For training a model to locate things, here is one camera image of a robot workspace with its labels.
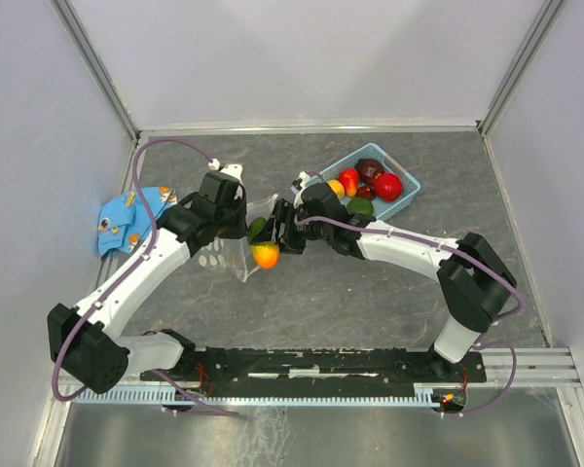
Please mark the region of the green yellow toy mango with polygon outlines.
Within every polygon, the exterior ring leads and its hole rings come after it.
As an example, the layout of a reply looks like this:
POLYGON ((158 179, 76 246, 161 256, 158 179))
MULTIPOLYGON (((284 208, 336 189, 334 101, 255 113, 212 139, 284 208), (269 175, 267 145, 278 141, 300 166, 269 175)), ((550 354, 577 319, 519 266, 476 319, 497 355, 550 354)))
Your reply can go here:
POLYGON ((247 241, 256 265, 261 269, 272 269, 279 260, 279 246, 275 243, 253 243, 257 233, 266 223, 267 220, 264 217, 255 218, 248 226, 247 241))

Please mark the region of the clear dotted zip top bag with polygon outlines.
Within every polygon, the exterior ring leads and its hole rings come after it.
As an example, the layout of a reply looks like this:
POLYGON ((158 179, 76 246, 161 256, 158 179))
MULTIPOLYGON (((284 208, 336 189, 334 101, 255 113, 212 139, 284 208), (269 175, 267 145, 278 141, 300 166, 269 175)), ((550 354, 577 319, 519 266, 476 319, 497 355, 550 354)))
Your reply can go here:
MULTIPOLYGON (((267 219, 273 209, 278 194, 247 204, 247 224, 258 218, 267 219)), ((241 282, 260 269, 253 258, 247 239, 215 238, 197 255, 201 267, 212 272, 228 272, 241 282)))

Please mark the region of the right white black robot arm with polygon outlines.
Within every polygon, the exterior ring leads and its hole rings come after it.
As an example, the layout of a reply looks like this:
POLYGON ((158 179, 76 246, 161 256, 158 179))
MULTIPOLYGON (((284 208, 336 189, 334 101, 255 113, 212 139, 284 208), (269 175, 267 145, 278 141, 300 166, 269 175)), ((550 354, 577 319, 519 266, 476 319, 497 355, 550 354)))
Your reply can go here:
POLYGON ((395 265, 436 281, 450 316, 426 360, 440 380, 461 371, 465 354, 505 315, 510 300, 523 300, 515 277, 483 236, 441 238, 398 229, 349 211, 326 183, 303 189, 294 201, 278 199, 269 217, 249 224, 247 238, 282 254, 302 254, 308 242, 323 240, 340 255, 395 265))

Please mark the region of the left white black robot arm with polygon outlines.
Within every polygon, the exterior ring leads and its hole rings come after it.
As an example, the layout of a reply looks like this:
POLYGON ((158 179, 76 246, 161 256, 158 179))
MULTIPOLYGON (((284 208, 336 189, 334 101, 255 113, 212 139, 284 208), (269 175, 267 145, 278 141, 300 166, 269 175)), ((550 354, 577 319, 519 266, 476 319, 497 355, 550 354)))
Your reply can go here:
POLYGON ((103 394, 124 376, 165 370, 189 377, 196 367, 194 344, 171 330, 126 337, 127 323, 176 269, 216 237, 240 239, 246 232, 242 167, 228 164, 207 173, 188 204, 175 204, 157 230, 97 290, 48 314, 51 359, 87 389, 103 394))

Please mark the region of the small yellow toy peach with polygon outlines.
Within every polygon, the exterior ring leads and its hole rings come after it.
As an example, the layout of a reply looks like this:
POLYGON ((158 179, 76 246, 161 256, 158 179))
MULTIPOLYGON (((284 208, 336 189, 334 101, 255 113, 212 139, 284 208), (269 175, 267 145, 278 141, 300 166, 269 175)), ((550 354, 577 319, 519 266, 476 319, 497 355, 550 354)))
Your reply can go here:
POLYGON ((333 191, 338 199, 342 199, 346 196, 346 190, 344 185, 339 180, 328 180, 327 185, 333 191))

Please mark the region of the green orange toy fruit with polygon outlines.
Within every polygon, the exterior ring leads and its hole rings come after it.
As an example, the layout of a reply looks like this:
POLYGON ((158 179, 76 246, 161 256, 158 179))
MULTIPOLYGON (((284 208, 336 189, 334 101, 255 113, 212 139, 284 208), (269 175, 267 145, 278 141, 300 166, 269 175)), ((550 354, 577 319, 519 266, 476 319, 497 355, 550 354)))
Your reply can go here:
POLYGON ((350 215, 363 214, 373 216, 374 204, 367 198, 354 197, 347 203, 347 212, 350 215))

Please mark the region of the red toy wax apple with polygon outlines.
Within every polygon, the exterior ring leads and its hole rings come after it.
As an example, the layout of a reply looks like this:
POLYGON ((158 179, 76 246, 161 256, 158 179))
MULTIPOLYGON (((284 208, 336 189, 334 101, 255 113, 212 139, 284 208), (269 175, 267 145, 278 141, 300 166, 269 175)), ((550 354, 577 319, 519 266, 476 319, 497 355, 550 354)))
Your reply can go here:
POLYGON ((347 168, 343 170, 338 176, 338 181, 342 184, 347 198, 356 196, 360 184, 360 175, 356 169, 347 168))

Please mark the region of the blue patterned cloth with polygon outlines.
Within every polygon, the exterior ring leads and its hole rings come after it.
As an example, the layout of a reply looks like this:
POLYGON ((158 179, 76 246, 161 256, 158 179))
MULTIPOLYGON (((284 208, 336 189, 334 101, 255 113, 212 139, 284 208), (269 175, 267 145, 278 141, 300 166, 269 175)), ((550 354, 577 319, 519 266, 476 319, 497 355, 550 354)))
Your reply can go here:
MULTIPOLYGON (((141 189, 156 220, 177 203, 170 187, 141 189)), ((97 222, 97 251, 103 257, 108 252, 130 253, 151 231, 151 221, 136 190, 125 192, 102 206, 97 222)))

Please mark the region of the small dark red cherry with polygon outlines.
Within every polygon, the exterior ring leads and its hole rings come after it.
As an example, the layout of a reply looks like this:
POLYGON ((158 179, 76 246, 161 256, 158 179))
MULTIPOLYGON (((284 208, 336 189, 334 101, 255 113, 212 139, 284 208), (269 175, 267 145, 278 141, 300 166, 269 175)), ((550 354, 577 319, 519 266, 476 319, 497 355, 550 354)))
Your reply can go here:
POLYGON ((376 197, 374 187, 371 185, 363 185, 360 186, 357 191, 356 195, 357 198, 364 198, 368 200, 374 200, 376 197))

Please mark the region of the dark red toy fruit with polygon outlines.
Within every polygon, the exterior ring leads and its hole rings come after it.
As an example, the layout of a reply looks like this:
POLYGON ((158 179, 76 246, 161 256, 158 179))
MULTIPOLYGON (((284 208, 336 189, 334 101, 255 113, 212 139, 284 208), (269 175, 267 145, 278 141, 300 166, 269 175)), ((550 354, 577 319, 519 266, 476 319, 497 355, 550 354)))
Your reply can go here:
POLYGON ((359 159, 354 168, 358 172, 360 180, 366 185, 373 185, 385 173, 383 164, 370 158, 359 159))

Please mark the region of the light blue plastic basket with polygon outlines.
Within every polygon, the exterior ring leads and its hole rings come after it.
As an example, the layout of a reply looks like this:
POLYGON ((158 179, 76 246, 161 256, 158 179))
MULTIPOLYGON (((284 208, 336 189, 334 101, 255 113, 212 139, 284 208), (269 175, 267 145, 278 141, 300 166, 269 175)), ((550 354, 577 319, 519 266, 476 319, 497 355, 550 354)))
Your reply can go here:
POLYGON ((420 182, 396 159, 391 157, 375 143, 368 143, 349 155, 322 168, 318 171, 319 175, 312 175, 310 177, 309 185, 318 183, 321 178, 325 181, 336 179, 343 170, 354 168, 356 163, 361 159, 374 159, 381 162, 386 171, 395 174, 403 184, 403 192, 397 200, 385 201, 380 198, 375 198, 372 201, 377 219, 387 220, 393 217, 405 209, 420 191, 420 182))

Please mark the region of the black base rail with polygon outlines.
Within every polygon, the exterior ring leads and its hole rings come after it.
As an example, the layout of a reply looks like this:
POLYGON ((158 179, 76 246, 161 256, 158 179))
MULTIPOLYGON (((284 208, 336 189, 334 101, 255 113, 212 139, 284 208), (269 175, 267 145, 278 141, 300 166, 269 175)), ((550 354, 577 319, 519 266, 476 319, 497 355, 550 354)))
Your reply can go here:
POLYGON ((439 387, 487 380, 483 357, 468 352, 449 363, 432 350, 250 349, 194 350, 171 370, 174 381, 195 383, 212 398, 407 397, 414 386, 439 387))

